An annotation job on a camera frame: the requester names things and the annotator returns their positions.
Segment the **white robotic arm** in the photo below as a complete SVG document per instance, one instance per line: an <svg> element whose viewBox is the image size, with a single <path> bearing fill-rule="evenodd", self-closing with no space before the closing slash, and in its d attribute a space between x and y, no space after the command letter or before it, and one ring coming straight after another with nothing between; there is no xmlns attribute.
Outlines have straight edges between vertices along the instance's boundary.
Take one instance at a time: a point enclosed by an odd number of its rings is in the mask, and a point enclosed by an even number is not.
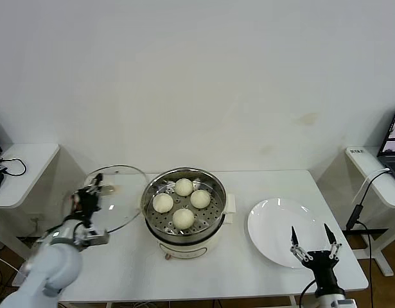
<svg viewBox="0 0 395 308"><path fill-rule="evenodd" d="M0 308L57 308L60 292L77 279L82 269L80 251L109 241L107 231L99 231L91 223L92 214L100 209L102 178L98 174L90 185L72 195L72 214L39 239L40 248L28 261L26 280Z"/></svg>
<svg viewBox="0 0 395 308"><path fill-rule="evenodd" d="M82 256L70 244L53 244L40 249L31 271L19 290L9 295L0 308L57 308L59 293L76 280Z"/></svg>

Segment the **power cord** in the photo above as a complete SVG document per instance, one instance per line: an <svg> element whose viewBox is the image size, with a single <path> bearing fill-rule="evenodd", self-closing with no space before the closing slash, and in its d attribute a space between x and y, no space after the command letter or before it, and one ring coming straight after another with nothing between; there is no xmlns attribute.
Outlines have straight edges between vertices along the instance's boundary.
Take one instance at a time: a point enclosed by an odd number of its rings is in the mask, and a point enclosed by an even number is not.
<svg viewBox="0 0 395 308"><path fill-rule="evenodd" d="M4 173L6 175L10 175L10 176L21 176L21 175L25 174L26 171L28 170L28 168L26 167L26 165L24 164L24 162L21 159L19 159L19 158L12 158L12 159L0 158L0 162L14 162L14 161L18 161L23 165L24 170L22 173L17 173L17 174L10 173L7 171L7 168L1 170L0 172Z"/></svg>
<svg viewBox="0 0 395 308"><path fill-rule="evenodd" d="M2 258L0 258L0 261L2 261L3 263L5 263L7 266L11 267L13 270L15 270L16 272L18 272L19 274L21 274L22 276L24 276L23 273L21 273L17 268L15 268L14 266L12 266L11 264L7 263L5 260L3 260Z"/></svg>
<svg viewBox="0 0 395 308"><path fill-rule="evenodd" d="M357 205L354 207L353 212L352 212L351 215L350 215L350 218L349 218L349 220L348 220L348 222L347 222L347 224L346 224L346 230L351 230L351 229L354 227L354 225L356 224L356 222L360 219L360 213L361 213L362 210L363 210L363 201L364 201L365 197L367 196L367 193L369 192L369 189L370 189L371 184L372 184L379 176L382 176L383 174L389 173L389 172L390 172L390 169L386 168L386 169L384 169L383 172L381 172L379 175L376 175L376 176L369 182L369 185L368 185L367 188L365 189L363 198L361 199L360 203L357 203Z"/></svg>
<svg viewBox="0 0 395 308"><path fill-rule="evenodd" d="M301 292L300 294L300 298L299 298L299 308L302 307L302 301L303 301L303 296L304 294L307 292L307 290L315 283L315 280L313 280L312 282L310 282L305 288L304 290Z"/></svg>
<svg viewBox="0 0 395 308"><path fill-rule="evenodd" d="M370 177L372 177L372 176L375 175L376 173L383 172L383 171L390 171L390 169L389 169L389 168L379 169L379 170L373 171L372 173L370 173L369 175L366 176L366 178L364 179L362 185L360 186L360 189L358 190L358 192L356 193L356 195L355 195L354 198L353 198L353 201L351 202L352 205L353 205L354 202L356 201L358 195L361 193L361 191L362 191L362 189L363 189L365 183L367 182L367 180L370 179Z"/></svg>
<svg viewBox="0 0 395 308"><path fill-rule="evenodd" d="M359 225L362 225L365 230L368 232L369 229L365 224L363 224L361 221L356 221ZM369 238L369 251L370 251L370 261L369 261L369 280L370 280L370 299L371 299L371 308L374 308L374 301L373 301L373 282L372 282L372 276L371 276L371 236L370 234L367 235Z"/></svg>

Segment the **cooker handle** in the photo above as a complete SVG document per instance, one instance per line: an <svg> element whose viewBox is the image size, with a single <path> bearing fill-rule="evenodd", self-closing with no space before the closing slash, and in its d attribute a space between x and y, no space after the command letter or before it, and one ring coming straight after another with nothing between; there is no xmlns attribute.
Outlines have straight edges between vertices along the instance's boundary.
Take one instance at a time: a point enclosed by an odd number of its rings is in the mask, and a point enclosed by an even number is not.
<svg viewBox="0 0 395 308"><path fill-rule="evenodd" d="M223 214L225 214L224 223L233 222L233 214L236 212L236 197L233 194L227 194Z"/></svg>

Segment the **white wall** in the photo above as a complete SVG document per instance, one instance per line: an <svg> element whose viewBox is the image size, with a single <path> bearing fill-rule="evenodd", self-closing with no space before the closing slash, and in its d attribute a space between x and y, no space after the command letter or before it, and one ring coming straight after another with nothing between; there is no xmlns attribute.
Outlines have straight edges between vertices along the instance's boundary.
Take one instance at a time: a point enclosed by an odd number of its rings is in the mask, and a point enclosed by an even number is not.
<svg viewBox="0 0 395 308"><path fill-rule="evenodd" d="M394 108L395 1L0 0L0 125L84 171L309 169L338 215Z"/></svg>

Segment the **wooden floor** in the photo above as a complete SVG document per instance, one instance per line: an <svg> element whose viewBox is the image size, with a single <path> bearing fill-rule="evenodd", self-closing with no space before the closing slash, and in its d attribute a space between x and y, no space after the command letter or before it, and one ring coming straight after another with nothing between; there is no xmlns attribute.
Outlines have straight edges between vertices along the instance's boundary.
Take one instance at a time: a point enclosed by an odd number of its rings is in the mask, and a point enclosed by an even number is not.
<svg viewBox="0 0 395 308"><path fill-rule="evenodd" d="M348 239L350 246L353 249L365 248L365 243L358 235L350 236ZM377 264L373 261L373 289L374 289L374 306L377 308L395 308L395 241L391 243L383 251L386 259L388 260L391 268L394 270L393 277L384 277ZM22 264L22 259L14 254L8 248L3 248L0 251L0 257L15 267L19 268ZM359 261L364 273L368 277L369 272L369 261ZM14 277L14 270L9 268L7 265L0 262L0 271L3 275L0 275L0 281L3 284L10 286L11 281ZM15 287L2 287L0 286L0 302L4 297L14 292L17 288ZM348 298L354 298L357 301L359 308L370 308L370 290L349 292ZM105 304L74 304L76 307L98 307L104 308ZM187 302L170 302L170 308L231 308L231 307L270 307L270 306L284 306L290 305L290 301L287 297L278 298L237 298L232 300L199 300L199 301L187 301ZM169 308L168 302L156 302L149 305L149 308ZM114 304L113 308L135 308L134 303L118 303Z"/></svg>

